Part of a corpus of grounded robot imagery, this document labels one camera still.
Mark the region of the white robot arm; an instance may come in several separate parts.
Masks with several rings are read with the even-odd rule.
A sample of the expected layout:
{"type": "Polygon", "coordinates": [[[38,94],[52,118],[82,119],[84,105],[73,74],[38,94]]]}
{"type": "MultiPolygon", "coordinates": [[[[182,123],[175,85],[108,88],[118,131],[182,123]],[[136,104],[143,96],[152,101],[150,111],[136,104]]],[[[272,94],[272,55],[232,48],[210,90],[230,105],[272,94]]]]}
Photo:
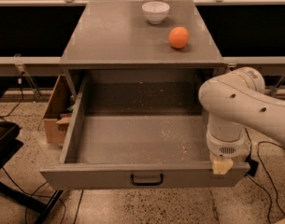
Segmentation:
{"type": "Polygon", "coordinates": [[[206,81],[198,98],[208,112],[207,146],[212,170],[224,175],[243,149],[249,127],[285,146],[285,101],[264,94],[264,78],[242,67],[206,81]]]}

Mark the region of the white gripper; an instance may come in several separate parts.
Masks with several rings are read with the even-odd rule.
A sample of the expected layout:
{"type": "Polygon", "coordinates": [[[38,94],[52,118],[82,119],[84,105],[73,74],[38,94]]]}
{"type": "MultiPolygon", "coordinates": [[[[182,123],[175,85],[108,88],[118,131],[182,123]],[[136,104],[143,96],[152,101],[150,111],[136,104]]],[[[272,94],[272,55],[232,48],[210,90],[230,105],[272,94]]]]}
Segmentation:
{"type": "Polygon", "coordinates": [[[226,175],[234,165],[231,158],[240,155],[245,149],[244,126],[209,114],[207,146],[213,154],[213,174],[226,175]]]}

